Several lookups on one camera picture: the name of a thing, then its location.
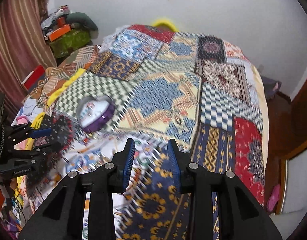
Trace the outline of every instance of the wooden door frame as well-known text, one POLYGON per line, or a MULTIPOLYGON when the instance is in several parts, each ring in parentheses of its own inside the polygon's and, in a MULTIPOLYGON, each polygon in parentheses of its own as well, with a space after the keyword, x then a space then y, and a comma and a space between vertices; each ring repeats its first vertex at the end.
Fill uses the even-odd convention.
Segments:
POLYGON ((281 183, 280 183, 280 198, 277 205, 276 214, 281 214, 283 211, 283 207, 285 204, 286 199, 286 191, 287 191, 287 184, 288 184, 288 162, 293 158, 297 157, 301 153, 303 153, 307 149, 307 140, 298 146, 296 149, 291 151, 289 154, 283 156, 280 159, 280 166, 281 166, 281 183))

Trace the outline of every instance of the dark cushion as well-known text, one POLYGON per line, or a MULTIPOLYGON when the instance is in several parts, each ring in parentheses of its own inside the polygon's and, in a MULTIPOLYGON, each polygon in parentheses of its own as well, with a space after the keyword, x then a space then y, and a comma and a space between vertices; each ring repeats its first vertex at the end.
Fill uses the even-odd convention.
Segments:
POLYGON ((80 23, 90 31, 97 31, 98 27, 85 13, 70 13, 67 15, 66 24, 80 23))

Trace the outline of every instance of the patchwork quilt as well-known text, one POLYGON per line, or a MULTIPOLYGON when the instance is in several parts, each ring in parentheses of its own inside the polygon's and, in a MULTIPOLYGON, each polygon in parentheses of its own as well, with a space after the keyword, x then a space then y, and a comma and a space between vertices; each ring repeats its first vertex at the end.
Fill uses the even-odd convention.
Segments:
POLYGON ((89 68, 98 58, 98 47, 86 46, 76 50, 66 58, 57 68, 47 68, 45 77, 38 81, 37 86, 31 91, 28 97, 37 100, 37 107, 47 110, 49 97, 69 80, 79 68, 89 68))
MULTIPOLYGON (((170 138, 209 171, 234 171, 263 204, 263 117, 252 67, 239 47, 210 35, 132 25, 106 37, 87 71, 45 115, 43 124, 59 132, 61 116, 74 129, 66 130, 72 140, 51 158, 42 182, 24 179, 20 190, 32 211, 68 171, 90 172, 110 161, 128 137, 136 140, 136 154, 127 192, 113 197, 118 239, 185 239, 190 196, 173 185, 170 138), (103 94, 116 104, 114 117, 103 130, 83 134, 78 101, 103 94)), ((83 239, 87 214, 88 196, 83 239)), ((216 240, 216 194, 213 215, 216 240)))

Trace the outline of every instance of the metal screw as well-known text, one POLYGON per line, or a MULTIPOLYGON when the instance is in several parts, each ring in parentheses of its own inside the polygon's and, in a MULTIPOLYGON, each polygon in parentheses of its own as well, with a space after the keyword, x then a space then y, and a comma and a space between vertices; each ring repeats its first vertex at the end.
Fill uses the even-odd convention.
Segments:
POLYGON ((106 163, 106 164, 104 165, 104 167, 105 167, 107 170, 110 170, 110 169, 112 169, 112 168, 114 167, 114 164, 113 164, 113 163, 106 163))
POLYGON ((190 163, 190 164, 189 164, 189 168, 190 168, 190 169, 195 170, 195 169, 197 169, 198 167, 199 167, 199 165, 198 165, 197 163, 190 163))
POLYGON ((74 177, 76 177, 77 176, 77 172, 76 171, 69 171, 69 173, 68 173, 68 177, 69 178, 74 178, 74 177))
POLYGON ((232 171, 226 171, 226 176, 228 178, 233 178, 234 177, 234 173, 232 171))

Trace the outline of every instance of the pink slipper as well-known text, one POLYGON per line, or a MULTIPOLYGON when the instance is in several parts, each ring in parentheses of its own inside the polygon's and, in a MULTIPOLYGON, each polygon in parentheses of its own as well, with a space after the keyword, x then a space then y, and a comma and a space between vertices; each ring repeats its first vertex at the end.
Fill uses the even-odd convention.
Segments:
POLYGON ((267 202, 267 210, 272 212, 280 197, 280 184, 274 186, 271 196, 267 202))

